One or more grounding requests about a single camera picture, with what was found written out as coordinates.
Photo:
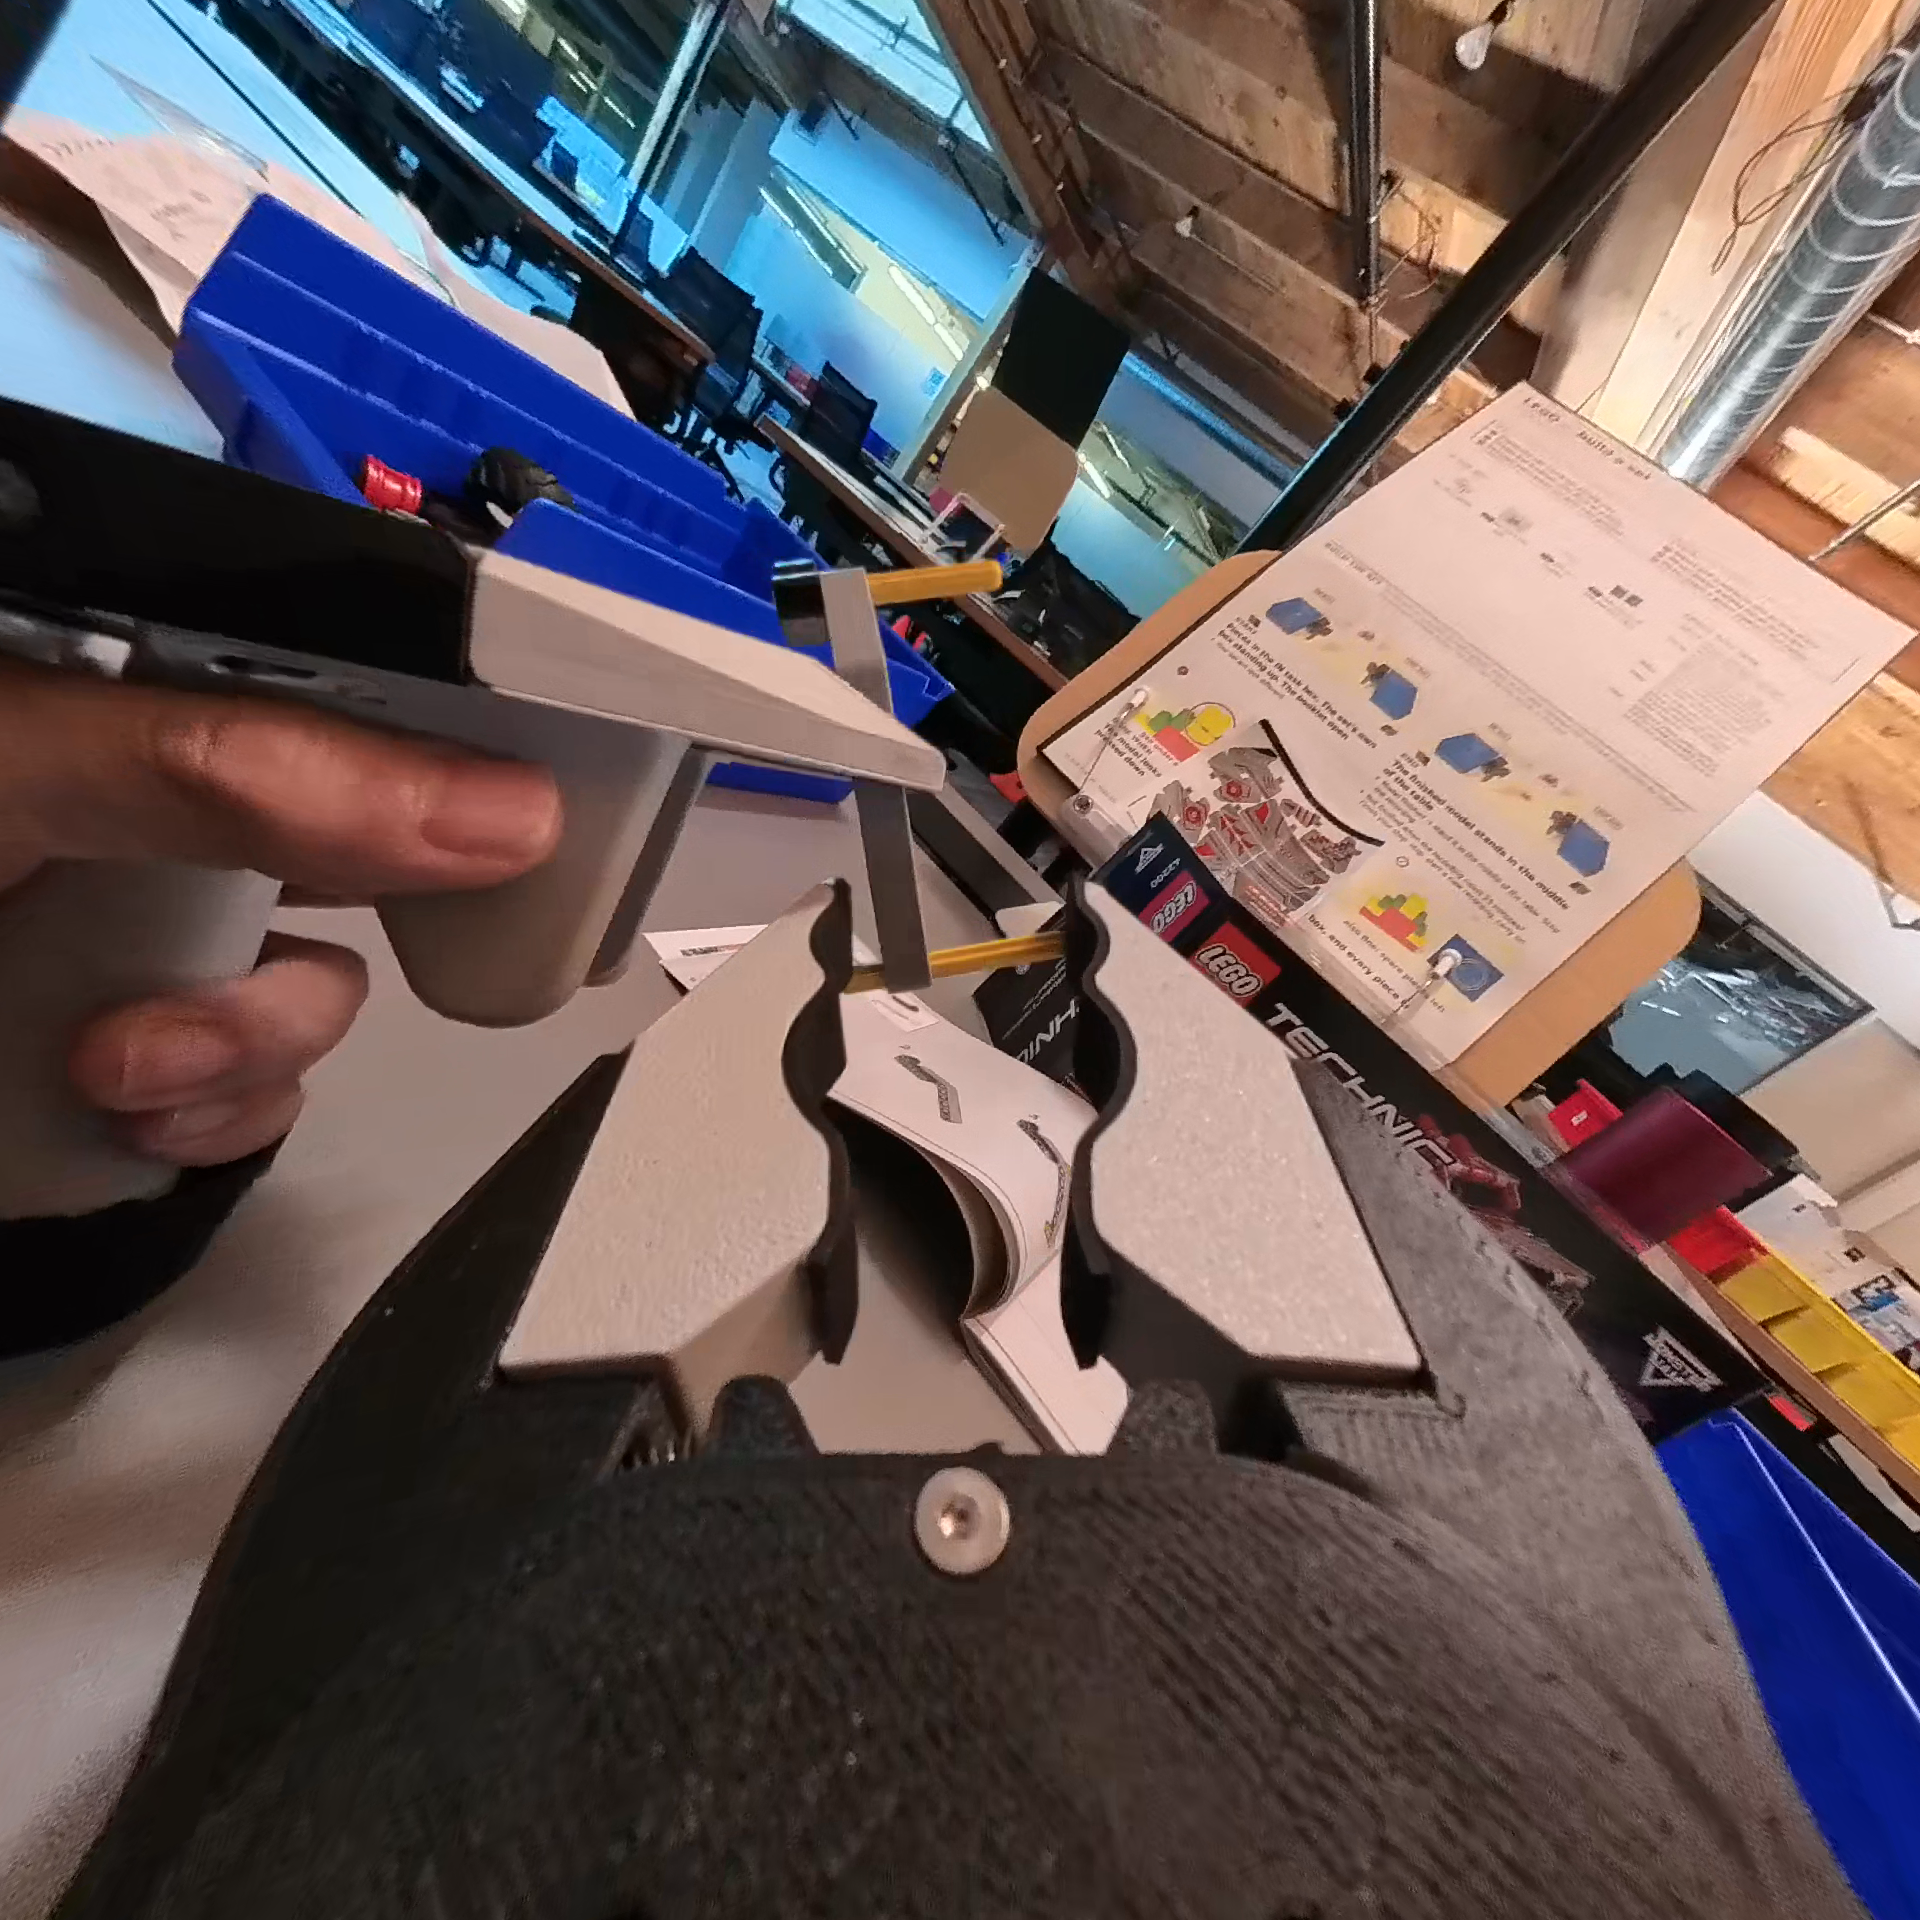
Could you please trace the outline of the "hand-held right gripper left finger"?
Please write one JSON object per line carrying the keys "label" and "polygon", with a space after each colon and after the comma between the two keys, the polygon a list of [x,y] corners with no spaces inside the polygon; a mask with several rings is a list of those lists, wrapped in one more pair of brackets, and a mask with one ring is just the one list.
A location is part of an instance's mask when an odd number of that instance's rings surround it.
{"label": "hand-held right gripper left finger", "polygon": [[510,1381],[658,1381],[714,1422],[731,1381],[838,1366],[857,1328],[848,1141],[852,889],[810,886],[630,1048],[532,1286]]}

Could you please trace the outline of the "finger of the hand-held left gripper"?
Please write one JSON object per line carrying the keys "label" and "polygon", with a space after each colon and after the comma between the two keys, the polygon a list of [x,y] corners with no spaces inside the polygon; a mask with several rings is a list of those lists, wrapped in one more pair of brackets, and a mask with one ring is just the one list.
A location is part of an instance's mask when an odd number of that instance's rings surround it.
{"label": "finger of the hand-held left gripper", "polygon": [[647,908],[660,889],[660,877],[683,838],[683,824],[697,804],[711,766],[714,766],[711,748],[683,748],[671,780],[660,786],[660,804],[652,811],[630,883],[627,883],[627,889],[602,928],[602,945],[592,952],[589,984],[611,984],[627,970],[640,918],[647,918]]}
{"label": "finger of the hand-held left gripper", "polygon": [[379,725],[548,766],[557,854],[483,889],[389,893],[379,923],[415,1002],[459,1026],[535,1026],[589,984],[602,928],[683,748],[814,777],[943,786],[943,757],[838,668],[532,558],[483,555],[468,685],[379,677]]}

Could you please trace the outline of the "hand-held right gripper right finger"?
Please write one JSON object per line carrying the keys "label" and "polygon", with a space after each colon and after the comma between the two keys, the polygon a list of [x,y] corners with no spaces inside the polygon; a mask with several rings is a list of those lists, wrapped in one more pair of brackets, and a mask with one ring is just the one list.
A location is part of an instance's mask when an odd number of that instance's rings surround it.
{"label": "hand-held right gripper right finger", "polygon": [[1059,1311],[1132,1387],[1417,1382],[1425,1360],[1298,1066],[1104,886],[1064,912],[1079,983]]}

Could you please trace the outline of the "grey angled toy beam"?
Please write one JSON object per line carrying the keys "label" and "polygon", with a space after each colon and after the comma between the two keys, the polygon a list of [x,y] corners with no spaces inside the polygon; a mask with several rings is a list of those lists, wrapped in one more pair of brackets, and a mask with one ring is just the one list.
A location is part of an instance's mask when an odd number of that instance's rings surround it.
{"label": "grey angled toy beam", "polygon": [[[897,711],[890,668],[866,573],[823,569],[820,593],[823,593],[834,668],[890,717]],[[881,777],[881,780],[860,777],[852,780],[852,804],[860,827],[866,889],[876,908],[881,984],[926,991],[931,933],[926,933],[926,899],[908,832],[908,786],[905,777]]]}

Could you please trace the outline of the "grey desk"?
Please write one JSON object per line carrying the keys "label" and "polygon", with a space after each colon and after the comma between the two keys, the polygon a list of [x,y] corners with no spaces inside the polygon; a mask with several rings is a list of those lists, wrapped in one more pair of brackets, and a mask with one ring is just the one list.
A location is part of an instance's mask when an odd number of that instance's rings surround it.
{"label": "grey desk", "polygon": [[[38,219],[3,210],[3,391],[209,452],[156,337]],[[759,923],[798,883],[857,877],[852,811],[697,798],[652,923]],[[367,1006],[207,1258],[135,1319],[3,1360],[0,1387],[0,1896],[49,1914],[117,1807],[180,1616],[238,1492],[375,1282],[481,1172],[676,991],[630,970],[525,1027],[435,1018],[367,908],[282,928],[367,964]],[[793,1382],[834,1450],[1034,1450],[948,1337],[926,1223],[857,1172],[860,1317]]]}

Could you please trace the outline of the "person's left hand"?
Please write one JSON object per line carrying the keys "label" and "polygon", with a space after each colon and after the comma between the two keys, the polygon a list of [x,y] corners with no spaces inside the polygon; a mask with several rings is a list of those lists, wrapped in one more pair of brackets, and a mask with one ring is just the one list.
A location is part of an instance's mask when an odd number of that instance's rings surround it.
{"label": "person's left hand", "polygon": [[[561,832],[548,766],[296,704],[3,660],[3,889],[49,862],[189,862],[275,877],[296,907],[367,907],[505,886]],[[366,1002],[354,947],[275,933],[250,975],[86,1018],[67,1084],[155,1163],[234,1163],[292,1128],[300,1078],[343,1045]]]}

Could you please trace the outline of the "black toy set box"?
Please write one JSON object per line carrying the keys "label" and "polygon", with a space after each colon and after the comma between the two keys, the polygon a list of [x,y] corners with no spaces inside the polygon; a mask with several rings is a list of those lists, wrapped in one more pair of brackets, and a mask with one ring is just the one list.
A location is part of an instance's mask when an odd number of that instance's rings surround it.
{"label": "black toy set box", "polygon": [[1588,1209],[1552,1185],[1525,1149],[1417,1066],[1405,1045],[1289,952],[1280,933],[1256,923],[1160,812],[1092,883],[1259,1018],[1301,1066],[1344,1090],[1417,1172],[1453,1190],[1572,1319],[1656,1445],[1768,1395],[1754,1354],[1710,1311],[1661,1282]]}

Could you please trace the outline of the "black toy wheel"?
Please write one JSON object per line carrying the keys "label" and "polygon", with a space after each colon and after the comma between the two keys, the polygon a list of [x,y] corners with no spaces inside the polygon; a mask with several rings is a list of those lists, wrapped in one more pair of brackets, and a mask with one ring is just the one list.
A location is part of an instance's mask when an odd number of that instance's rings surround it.
{"label": "black toy wheel", "polygon": [[574,495],[532,453],[489,443],[466,476],[466,508],[489,527],[514,527],[525,508],[550,504],[574,510]]}

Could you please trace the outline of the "blue plastic bin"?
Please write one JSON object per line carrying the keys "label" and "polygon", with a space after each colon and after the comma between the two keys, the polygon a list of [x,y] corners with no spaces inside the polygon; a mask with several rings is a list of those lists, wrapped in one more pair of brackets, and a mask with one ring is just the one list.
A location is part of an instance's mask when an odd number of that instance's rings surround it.
{"label": "blue plastic bin", "polygon": [[1723,1407],[1656,1445],[1784,1766],[1875,1920],[1920,1910],[1920,1588],[1800,1463]]}
{"label": "blue plastic bin", "polygon": [[574,510],[525,508],[494,555],[778,647],[770,569],[820,563],[714,470],[275,195],[192,292],[174,365],[246,480],[180,482],[189,573],[148,616],[265,660],[289,698],[379,725],[379,677],[466,685],[452,540],[375,515],[366,453],[468,510],[468,465],[514,443]]}

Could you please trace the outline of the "toy instruction booklet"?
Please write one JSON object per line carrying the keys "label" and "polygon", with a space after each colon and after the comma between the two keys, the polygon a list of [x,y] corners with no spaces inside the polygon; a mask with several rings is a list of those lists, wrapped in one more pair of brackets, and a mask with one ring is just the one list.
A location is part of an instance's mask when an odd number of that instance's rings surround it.
{"label": "toy instruction booklet", "polygon": [[931,1195],[970,1366],[1045,1450],[1104,1450],[1132,1387],[1104,1360],[1079,1366],[1059,1264],[1092,1105],[908,991],[842,994],[842,1059],[834,1105],[884,1133]]}

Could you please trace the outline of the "grey red sticker sheet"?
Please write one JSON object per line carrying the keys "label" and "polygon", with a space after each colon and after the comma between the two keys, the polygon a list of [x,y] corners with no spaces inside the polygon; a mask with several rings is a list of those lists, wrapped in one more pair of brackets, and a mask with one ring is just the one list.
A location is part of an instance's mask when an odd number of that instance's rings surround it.
{"label": "grey red sticker sheet", "polygon": [[1301,923],[1335,877],[1386,845],[1307,789],[1270,717],[1181,760],[1151,812],[1164,812],[1227,893],[1270,928]]}

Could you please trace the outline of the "tan cardboard panel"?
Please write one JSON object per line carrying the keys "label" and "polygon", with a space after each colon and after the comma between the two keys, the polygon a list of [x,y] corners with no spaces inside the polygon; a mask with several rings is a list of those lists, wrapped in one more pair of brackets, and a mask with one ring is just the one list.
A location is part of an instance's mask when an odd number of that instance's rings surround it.
{"label": "tan cardboard panel", "polygon": [[979,386],[931,495],[934,504],[969,504],[1027,558],[1047,540],[1075,482],[1079,443],[1004,391]]}

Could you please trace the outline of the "magenta plastic bin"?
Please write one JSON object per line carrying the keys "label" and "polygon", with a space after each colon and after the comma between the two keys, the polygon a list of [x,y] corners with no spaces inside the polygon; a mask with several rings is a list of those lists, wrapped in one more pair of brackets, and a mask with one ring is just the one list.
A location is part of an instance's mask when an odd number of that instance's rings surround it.
{"label": "magenta plastic bin", "polygon": [[1578,1209],[1642,1250],[1732,1207],[1774,1169],[1686,1090],[1656,1085],[1547,1172]]}

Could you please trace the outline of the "wooden display board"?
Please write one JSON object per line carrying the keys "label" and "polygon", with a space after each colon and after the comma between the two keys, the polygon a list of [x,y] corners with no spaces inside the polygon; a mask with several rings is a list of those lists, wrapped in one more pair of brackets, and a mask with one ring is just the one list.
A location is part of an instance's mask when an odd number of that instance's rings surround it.
{"label": "wooden display board", "polygon": [[[1055,690],[1019,727],[1019,780],[1029,804],[1059,827],[1079,855],[1095,855],[1095,838],[1075,817],[1075,780],[1045,757],[1047,739],[1145,685],[1155,667],[1200,626],[1221,605],[1243,593],[1273,550],[1241,550],[1177,590],[1160,611],[1133,622],[1104,654]],[[1501,1026],[1487,1026],[1453,1066],[1430,1078],[1473,1112],[1501,1112],[1531,1085],[1572,1045],[1578,1045],[1622,994],[1646,984],[1697,933],[1698,886],[1686,862],[1656,877],[1622,912],[1575,947],[1544,984],[1531,984]]]}

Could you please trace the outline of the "black panel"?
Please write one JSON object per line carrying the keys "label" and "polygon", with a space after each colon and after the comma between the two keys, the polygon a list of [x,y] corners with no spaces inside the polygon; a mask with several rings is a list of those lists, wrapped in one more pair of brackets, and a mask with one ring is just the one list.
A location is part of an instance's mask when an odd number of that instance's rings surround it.
{"label": "black panel", "polygon": [[1011,302],[991,391],[1064,443],[1084,443],[1133,337],[1069,280],[1034,268]]}

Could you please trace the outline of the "yellow plastic bin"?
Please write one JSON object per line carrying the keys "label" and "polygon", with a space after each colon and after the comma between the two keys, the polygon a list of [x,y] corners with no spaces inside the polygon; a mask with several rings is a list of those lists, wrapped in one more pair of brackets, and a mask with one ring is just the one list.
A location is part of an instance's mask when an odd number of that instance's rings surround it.
{"label": "yellow plastic bin", "polygon": [[1710,1286],[1714,1305],[1723,1305],[1741,1337],[1758,1337],[1762,1360],[1782,1360],[1784,1382],[1805,1387],[1850,1442],[1868,1442],[1906,1476],[1920,1468],[1915,1371],[1888,1354],[1794,1264],[1762,1254]]}

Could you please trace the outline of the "printed instruction sheet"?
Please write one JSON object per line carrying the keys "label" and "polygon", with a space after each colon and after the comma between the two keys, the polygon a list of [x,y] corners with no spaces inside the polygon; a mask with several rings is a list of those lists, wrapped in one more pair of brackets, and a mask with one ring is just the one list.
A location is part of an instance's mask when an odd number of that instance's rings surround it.
{"label": "printed instruction sheet", "polygon": [[1386,845],[1280,928],[1453,1066],[1915,642],[1601,428],[1511,386],[1047,739],[1095,854],[1270,717]]}

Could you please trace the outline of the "black metal pole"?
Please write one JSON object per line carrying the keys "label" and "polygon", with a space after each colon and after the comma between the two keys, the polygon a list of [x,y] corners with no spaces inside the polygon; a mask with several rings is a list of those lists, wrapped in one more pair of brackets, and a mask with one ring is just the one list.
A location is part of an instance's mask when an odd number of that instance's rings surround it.
{"label": "black metal pole", "polygon": [[1273,508],[1241,540],[1241,555],[1289,550],[1335,510],[1774,10],[1774,0],[1707,0],[1628,71],[1430,319],[1285,482]]}

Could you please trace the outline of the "silver ventilation duct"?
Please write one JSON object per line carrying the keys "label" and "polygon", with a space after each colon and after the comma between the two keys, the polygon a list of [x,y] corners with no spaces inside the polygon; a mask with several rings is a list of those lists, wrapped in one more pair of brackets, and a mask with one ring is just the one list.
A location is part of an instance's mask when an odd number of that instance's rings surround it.
{"label": "silver ventilation duct", "polygon": [[1868,112],[1741,298],[1656,465],[1714,486],[1774,417],[1892,288],[1920,241],[1920,51],[1915,35],[1868,82]]}

